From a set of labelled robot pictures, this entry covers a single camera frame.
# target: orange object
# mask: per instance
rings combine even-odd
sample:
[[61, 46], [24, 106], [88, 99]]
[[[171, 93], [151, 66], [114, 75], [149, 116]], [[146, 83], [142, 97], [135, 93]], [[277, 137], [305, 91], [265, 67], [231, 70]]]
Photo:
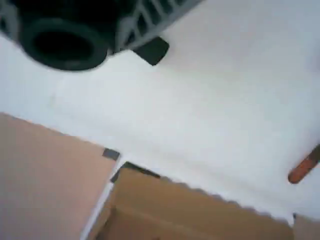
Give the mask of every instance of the orange object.
[[320, 144], [288, 175], [288, 180], [292, 184], [299, 183], [320, 160]]

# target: white surface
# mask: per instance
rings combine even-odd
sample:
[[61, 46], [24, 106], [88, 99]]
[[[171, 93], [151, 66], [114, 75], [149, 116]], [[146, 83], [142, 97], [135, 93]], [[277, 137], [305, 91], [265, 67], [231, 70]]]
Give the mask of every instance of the white surface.
[[290, 221], [320, 218], [320, 2], [208, 0], [164, 33], [156, 67], [132, 52], [86, 73], [1, 39], [0, 110], [118, 149], [128, 160]]

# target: brown cardboard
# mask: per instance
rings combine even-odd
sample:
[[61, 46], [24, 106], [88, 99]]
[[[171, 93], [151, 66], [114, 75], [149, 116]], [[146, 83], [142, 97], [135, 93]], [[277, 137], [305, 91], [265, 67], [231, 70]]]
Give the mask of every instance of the brown cardboard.
[[265, 215], [187, 187], [122, 169], [88, 240], [293, 240]]
[[0, 239], [79, 240], [116, 163], [103, 151], [0, 113]]
[[293, 226], [294, 240], [319, 240], [320, 221], [297, 215]]

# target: black tape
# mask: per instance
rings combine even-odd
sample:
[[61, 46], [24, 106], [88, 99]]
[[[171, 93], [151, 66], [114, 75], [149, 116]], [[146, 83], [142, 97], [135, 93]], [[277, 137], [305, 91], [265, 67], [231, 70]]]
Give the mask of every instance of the black tape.
[[132, 169], [132, 170], [135, 170], [135, 171], [138, 171], [142, 174], [146, 174], [146, 175], [149, 175], [149, 176], [152, 176], [154, 178], [157, 178], [159, 179], [161, 176], [153, 171], [150, 171], [148, 169], [145, 169], [145, 168], [142, 168], [142, 167], [139, 167], [131, 162], [125, 162], [121, 168], [115, 173], [115, 175], [111, 178], [111, 182], [112, 183], [115, 183], [117, 180], [118, 180], [118, 177], [119, 177], [119, 173], [120, 173], [120, 170], [121, 169]]
[[105, 158], [113, 159], [113, 160], [117, 161], [120, 157], [120, 152], [109, 149], [109, 148], [105, 148], [102, 156]]

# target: gray plastic grille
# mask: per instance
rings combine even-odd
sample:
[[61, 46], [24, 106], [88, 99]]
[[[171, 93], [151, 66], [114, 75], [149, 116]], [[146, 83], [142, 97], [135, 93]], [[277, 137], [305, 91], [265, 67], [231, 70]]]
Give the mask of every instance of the gray plastic grille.
[[19, 21], [16, 7], [9, 4], [7, 0], [0, 0], [0, 33], [16, 41], [18, 32]]
[[132, 17], [120, 23], [119, 49], [137, 47], [164, 30], [202, 0], [140, 0]]

